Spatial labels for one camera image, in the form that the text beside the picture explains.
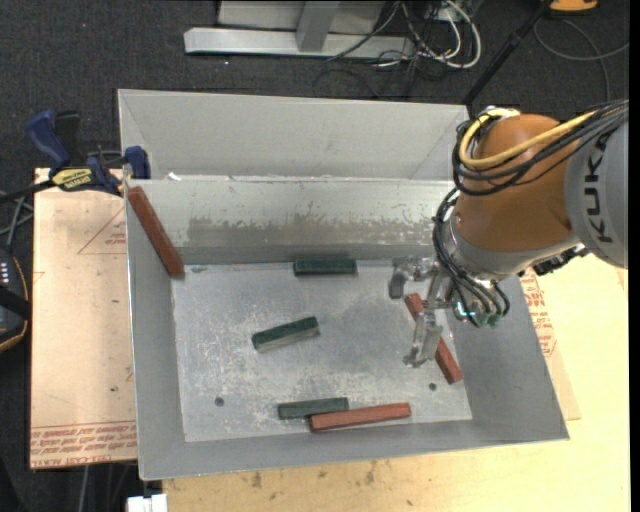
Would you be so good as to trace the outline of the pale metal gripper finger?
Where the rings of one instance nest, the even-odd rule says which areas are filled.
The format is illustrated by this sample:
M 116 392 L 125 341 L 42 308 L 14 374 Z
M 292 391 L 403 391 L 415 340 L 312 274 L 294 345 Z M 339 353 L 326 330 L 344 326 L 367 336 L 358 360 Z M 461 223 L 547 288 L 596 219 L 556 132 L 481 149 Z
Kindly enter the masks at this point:
M 434 360 L 438 349 L 443 327 L 437 323 L 427 323 L 422 335 L 421 359 L 423 361 Z
M 425 315 L 419 313 L 415 319 L 415 327 L 409 352 L 403 358 L 403 363 L 406 367 L 417 368 L 427 361 L 428 327 L 429 324 L 425 319 Z

